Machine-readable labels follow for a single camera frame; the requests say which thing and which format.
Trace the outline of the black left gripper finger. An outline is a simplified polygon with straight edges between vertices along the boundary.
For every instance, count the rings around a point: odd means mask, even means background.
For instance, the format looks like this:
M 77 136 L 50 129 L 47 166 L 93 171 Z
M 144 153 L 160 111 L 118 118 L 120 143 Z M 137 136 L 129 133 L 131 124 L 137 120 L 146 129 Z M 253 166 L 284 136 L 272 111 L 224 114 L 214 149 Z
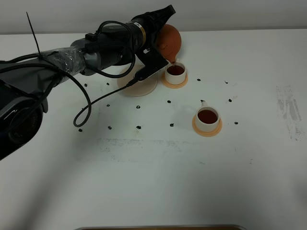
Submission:
M 144 14 L 145 44 L 153 44 L 169 18 L 176 13 L 172 5 Z

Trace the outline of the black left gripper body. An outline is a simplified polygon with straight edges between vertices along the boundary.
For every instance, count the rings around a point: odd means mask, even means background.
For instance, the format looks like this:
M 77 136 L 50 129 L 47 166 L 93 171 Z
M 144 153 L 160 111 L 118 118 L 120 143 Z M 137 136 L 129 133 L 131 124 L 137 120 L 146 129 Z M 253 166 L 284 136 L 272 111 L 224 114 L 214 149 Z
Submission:
M 95 38 L 100 45 L 100 50 L 106 50 L 106 46 L 109 45 L 112 46 L 113 51 L 118 51 L 121 58 L 117 65 L 131 63 L 133 66 L 136 57 L 145 66 L 161 68 L 167 65 L 167 61 L 158 51 L 155 43 L 145 44 L 143 18 L 144 14 L 141 14 L 128 23 L 106 21 L 98 27 Z

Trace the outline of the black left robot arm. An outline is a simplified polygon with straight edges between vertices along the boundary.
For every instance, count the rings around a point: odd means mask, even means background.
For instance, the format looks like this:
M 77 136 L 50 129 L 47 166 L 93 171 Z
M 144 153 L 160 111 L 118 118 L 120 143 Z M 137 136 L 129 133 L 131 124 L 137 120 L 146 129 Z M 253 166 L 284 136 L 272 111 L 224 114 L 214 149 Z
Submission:
M 173 6 L 135 16 L 127 23 L 105 21 L 71 46 L 24 55 L 0 63 L 0 156 L 6 158 L 30 141 L 48 111 L 51 90 L 77 74 L 100 74 L 120 79 L 129 74 L 108 74 L 111 66 L 143 63 L 126 84 L 130 87 L 164 68 L 168 61 L 158 50 L 157 39 Z

